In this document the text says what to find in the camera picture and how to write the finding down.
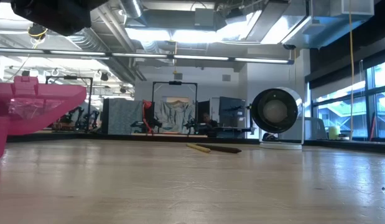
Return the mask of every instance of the pink plastic bin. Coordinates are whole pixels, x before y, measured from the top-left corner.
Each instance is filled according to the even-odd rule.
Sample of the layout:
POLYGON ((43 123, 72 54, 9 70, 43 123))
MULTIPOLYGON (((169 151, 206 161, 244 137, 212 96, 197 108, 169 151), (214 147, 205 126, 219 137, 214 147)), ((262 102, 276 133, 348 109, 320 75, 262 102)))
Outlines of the pink plastic bin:
POLYGON ((59 119, 86 99, 77 85, 44 85, 36 77, 15 77, 0 83, 0 158, 7 135, 30 134, 59 119))

